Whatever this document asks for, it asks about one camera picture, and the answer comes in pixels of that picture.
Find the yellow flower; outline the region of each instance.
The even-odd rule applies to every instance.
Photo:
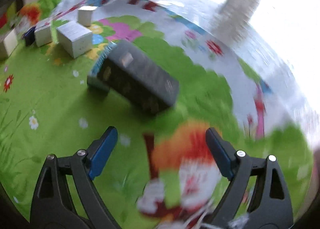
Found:
[[[98,45],[98,48],[99,48],[100,50],[103,50],[103,49],[104,49],[104,46],[106,46],[106,45],[108,45],[108,43],[101,43],[101,44]]]
[[[57,59],[54,60],[53,64],[56,65],[56,66],[60,66],[62,64],[62,61],[61,61],[60,58],[57,58]]]
[[[89,59],[92,59],[92,60],[97,60],[99,55],[98,55],[98,52],[100,50],[98,48],[93,48],[92,50],[88,51],[85,56]]]
[[[52,50],[56,44],[54,42],[51,42],[48,45],[49,45],[49,48],[48,48],[47,52],[45,53],[46,55],[49,55],[52,52]]]
[[[103,29],[99,25],[96,25],[96,24],[92,24],[89,27],[89,30],[91,30],[92,33],[94,33],[94,34],[100,34],[103,32]]]

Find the white daisy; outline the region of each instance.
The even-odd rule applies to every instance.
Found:
[[[31,116],[29,118],[29,125],[30,125],[32,130],[37,130],[37,128],[39,126],[39,123],[38,123],[38,120],[36,119],[36,117]]]
[[[74,76],[74,77],[78,77],[78,76],[79,76],[79,72],[76,71],[76,70],[74,70],[74,71],[73,71],[73,76]]]
[[[88,128],[88,121],[87,121],[85,118],[80,118],[80,119],[79,119],[79,126],[80,126],[82,129]]]
[[[125,134],[119,135],[119,141],[120,141],[121,145],[123,145],[124,147],[129,147],[130,143],[131,143],[130,137]]]

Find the white box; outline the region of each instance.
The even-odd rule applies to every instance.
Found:
[[[15,29],[0,35],[0,60],[10,57],[17,45],[18,40]]]
[[[92,48],[92,31],[74,21],[57,27],[59,43],[74,59]]]
[[[82,6],[78,9],[78,23],[89,27],[91,25],[92,13],[96,6]]]
[[[51,22],[49,19],[44,19],[37,23],[35,29],[35,39],[38,47],[52,42],[51,37]]]

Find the navy blue object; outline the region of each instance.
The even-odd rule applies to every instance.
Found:
[[[94,180],[96,176],[101,175],[113,148],[116,146],[118,140],[118,132],[116,128],[113,128],[105,138],[102,136],[101,139],[103,142],[91,158],[91,167],[88,172],[90,180]]]
[[[235,149],[229,142],[225,142],[214,128],[207,129],[205,139],[221,175],[231,181],[234,177]]]
[[[32,45],[35,42],[35,30],[36,27],[34,26],[31,29],[29,29],[26,33],[24,33],[23,38],[26,42],[26,47]]]

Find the orange flower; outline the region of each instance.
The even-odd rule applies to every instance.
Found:
[[[31,25],[35,25],[40,19],[41,10],[39,5],[37,3],[34,3],[22,7],[19,14],[27,16]]]
[[[179,125],[169,139],[154,148],[151,156],[154,167],[157,170],[179,169],[185,161],[215,163],[205,140],[205,132],[209,127],[210,124],[203,121]]]

